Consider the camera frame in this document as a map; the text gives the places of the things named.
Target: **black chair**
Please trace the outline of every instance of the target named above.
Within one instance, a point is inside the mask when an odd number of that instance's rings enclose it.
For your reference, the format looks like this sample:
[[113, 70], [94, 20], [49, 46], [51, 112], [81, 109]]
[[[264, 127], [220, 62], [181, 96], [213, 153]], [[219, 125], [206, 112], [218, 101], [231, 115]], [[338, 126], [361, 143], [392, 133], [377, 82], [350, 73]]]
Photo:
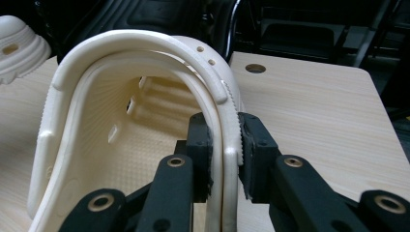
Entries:
[[393, 2], [390, 13], [384, 18], [375, 36], [371, 51], [373, 58], [382, 51], [400, 57], [405, 46], [404, 38], [410, 35], [410, 1], [395, 0]]
[[383, 0], [250, 0], [260, 39], [255, 52], [336, 63], [352, 26], [370, 27]]
[[394, 108], [389, 112], [392, 121], [410, 116], [410, 36], [404, 40], [400, 61], [386, 84], [380, 98], [385, 107]]
[[[59, 5], [64, 2], [65, 10]], [[100, 33], [140, 29], [199, 39], [226, 60], [240, 0], [94, 0], [88, 11], [72, 15], [78, 0], [38, 0], [38, 12], [54, 39], [57, 60], [77, 44]]]

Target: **white clog on table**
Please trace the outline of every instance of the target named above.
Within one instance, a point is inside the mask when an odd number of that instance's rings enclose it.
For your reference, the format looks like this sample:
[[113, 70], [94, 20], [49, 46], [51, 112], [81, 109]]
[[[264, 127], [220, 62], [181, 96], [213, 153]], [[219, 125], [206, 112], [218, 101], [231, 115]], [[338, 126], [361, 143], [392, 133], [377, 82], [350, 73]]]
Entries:
[[10, 84], [32, 72], [50, 53], [46, 40], [19, 18], [0, 16], [0, 84]]
[[30, 230], [58, 230], [95, 189], [127, 195], [151, 182], [199, 110], [213, 137], [214, 183], [206, 220], [194, 226], [235, 231], [242, 164], [237, 113], [244, 109], [225, 61], [205, 43], [148, 31], [110, 31], [76, 46], [58, 67], [44, 107]]

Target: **table surface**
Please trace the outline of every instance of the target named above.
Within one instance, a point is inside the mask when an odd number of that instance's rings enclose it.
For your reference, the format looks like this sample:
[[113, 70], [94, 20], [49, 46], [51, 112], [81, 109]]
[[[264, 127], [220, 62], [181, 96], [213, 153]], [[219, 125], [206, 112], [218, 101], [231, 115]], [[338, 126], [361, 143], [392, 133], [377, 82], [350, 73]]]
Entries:
[[[248, 72], [257, 64], [265, 72]], [[250, 114], [265, 124], [283, 154], [307, 159], [337, 192], [358, 200], [384, 189], [410, 200], [410, 166], [367, 72], [235, 52], [231, 67]], [[0, 86], [0, 231], [26, 231], [36, 139], [57, 65], [50, 59]], [[239, 231], [272, 231], [267, 205], [240, 194]]]

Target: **circular hole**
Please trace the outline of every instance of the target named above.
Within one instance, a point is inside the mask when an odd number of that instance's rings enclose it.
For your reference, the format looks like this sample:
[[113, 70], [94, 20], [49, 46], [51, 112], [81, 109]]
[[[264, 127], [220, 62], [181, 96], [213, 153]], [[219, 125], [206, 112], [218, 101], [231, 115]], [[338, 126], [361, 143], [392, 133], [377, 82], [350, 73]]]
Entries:
[[353, 231], [352, 228], [346, 224], [345, 222], [341, 221], [341, 220], [334, 220], [332, 221], [332, 227], [334, 227], [334, 229], [336, 231], [339, 232], [350, 232]]
[[266, 71], [266, 68], [258, 64], [250, 64], [245, 67], [245, 69], [250, 73], [263, 73]]
[[406, 213], [406, 207], [390, 196], [378, 195], [374, 197], [374, 201], [380, 208], [389, 211], [390, 213], [398, 215]]
[[173, 158], [173, 159], [170, 159], [167, 163], [171, 167], [179, 167], [179, 166], [184, 165], [185, 161], [181, 158]]
[[168, 231], [171, 228], [171, 222], [167, 219], [158, 219], [154, 222], [153, 229], [158, 232]]
[[10, 55], [18, 50], [18, 45], [13, 43], [3, 48], [3, 54]]
[[97, 200], [94, 202], [94, 205], [100, 207], [100, 206], [105, 205], [107, 202], [108, 202], [108, 198], [103, 197], [103, 198], [97, 199]]
[[301, 167], [302, 165], [304, 165], [300, 159], [296, 158], [287, 158], [284, 160], [284, 163], [291, 167]]
[[88, 209], [92, 212], [99, 212], [108, 209], [114, 203], [114, 196], [111, 193], [104, 193], [91, 199]]

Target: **white clog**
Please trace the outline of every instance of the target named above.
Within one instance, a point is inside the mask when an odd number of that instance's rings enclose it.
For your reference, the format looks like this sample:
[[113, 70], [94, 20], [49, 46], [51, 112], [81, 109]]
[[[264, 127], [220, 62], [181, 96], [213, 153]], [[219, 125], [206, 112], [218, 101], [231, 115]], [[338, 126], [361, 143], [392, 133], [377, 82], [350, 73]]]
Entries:
[[10, 84], [48, 59], [51, 48], [19, 18], [0, 16], [0, 84]]
[[237, 113], [244, 109], [225, 61], [200, 41], [148, 31], [110, 31], [76, 46], [58, 67], [44, 107], [30, 230], [58, 230], [95, 189], [129, 194], [151, 182], [198, 111], [214, 144], [204, 227], [235, 231], [242, 164]]

